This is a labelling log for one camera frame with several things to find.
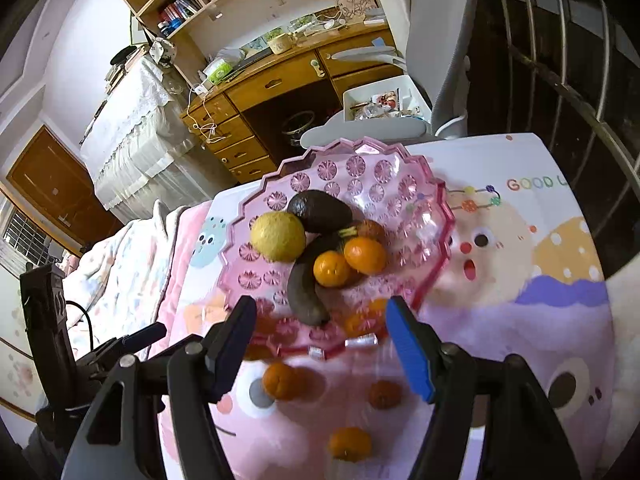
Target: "wooden desk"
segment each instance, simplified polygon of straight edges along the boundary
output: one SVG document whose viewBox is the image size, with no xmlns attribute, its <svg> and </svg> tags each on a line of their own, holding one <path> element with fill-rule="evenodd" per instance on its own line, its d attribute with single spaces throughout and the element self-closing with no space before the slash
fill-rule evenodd
<svg viewBox="0 0 640 480">
<path fill-rule="evenodd" d="M 341 30 L 311 36 L 284 54 L 272 54 L 249 66 L 229 82 L 197 98 L 181 117 L 192 133 L 214 121 L 216 139 L 205 143 L 241 182 L 276 170 L 283 158 L 300 153 L 281 134 L 284 120 L 296 112 L 313 110 L 315 125 L 324 124 L 342 107 L 344 91 L 401 75 L 380 62 L 341 62 L 331 55 L 382 38 L 393 45 L 386 25 L 357 23 Z M 316 68 L 312 63 L 318 62 Z"/>
</svg>

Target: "red cartoon nose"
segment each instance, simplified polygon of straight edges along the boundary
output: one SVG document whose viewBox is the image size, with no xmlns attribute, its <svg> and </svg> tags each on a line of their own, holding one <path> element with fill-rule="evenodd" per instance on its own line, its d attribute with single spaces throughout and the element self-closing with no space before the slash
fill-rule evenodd
<svg viewBox="0 0 640 480">
<path fill-rule="evenodd" d="M 473 260 L 466 260 L 463 266 L 463 270 L 465 271 L 465 277 L 470 282 L 472 282 L 476 278 L 476 264 Z"/>
</svg>

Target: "cartoon tablecloth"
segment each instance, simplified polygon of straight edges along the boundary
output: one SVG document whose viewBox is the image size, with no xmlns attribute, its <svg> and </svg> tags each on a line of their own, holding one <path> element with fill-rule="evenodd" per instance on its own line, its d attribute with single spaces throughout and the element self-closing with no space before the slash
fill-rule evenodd
<svg viewBox="0 0 640 480">
<path fill-rule="evenodd" d="M 409 146 L 447 183 L 456 216 L 452 259 L 419 317 L 442 340 L 470 354 L 502 360 L 516 352 L 548 392 L 588 478 L 600 456 L 610 410 L 613 331 L 602 270 L 572 192 L 533 134 L 469 137 Z M 206 333 L 224 318 L 215 283 L 226 224 L 257 184 L 216 196 L 187 271 L 171 344 Z M 432 407 L 414 396 L 393 345 L 347 351 L 319 362 L 289 358 L 307 378 L 303 399 L 273 402 L 260 387 L 268 366 L 244 362 L 232 391 L 212 407 L 220 441 L 242 480 L 407 478 Z M 367 391 L 376 380 L 401 383 L 400 406 L 374 410 Z M 461 478 L 475 478 L 484 429 L 482 399 Z M 169 410 L 160 416 L 168 478 L 181 478 Z M 330 434 L 344 426 L 368 431 L 373 456 L 331 460 Z"/>
</svg>

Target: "window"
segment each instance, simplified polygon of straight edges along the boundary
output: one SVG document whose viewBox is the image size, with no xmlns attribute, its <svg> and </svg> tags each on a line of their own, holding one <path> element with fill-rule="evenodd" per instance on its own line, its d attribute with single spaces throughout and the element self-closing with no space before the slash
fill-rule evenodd
<svg viewBox="0 0 640 480">
<path fill-rule="evenodd" d="M 4 241 L 24 254 L 35 267 L 60 261 L 49 254 L 51 238 L 16 208 L 4 231 Z"/>
</svg>

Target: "yellow polka dot pattern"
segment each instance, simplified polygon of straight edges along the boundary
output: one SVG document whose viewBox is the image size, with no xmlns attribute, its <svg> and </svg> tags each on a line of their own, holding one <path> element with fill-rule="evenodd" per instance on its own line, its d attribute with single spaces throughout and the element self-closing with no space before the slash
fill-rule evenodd
<svg viewBox="0 0 640 480">
<path fill-rule="evenodd" d="M 575 217 L 551 231 L 534 249 L 533 263 L 559 282 L 600 282 L 602 268 L 584 218 Z"/>
</svg>

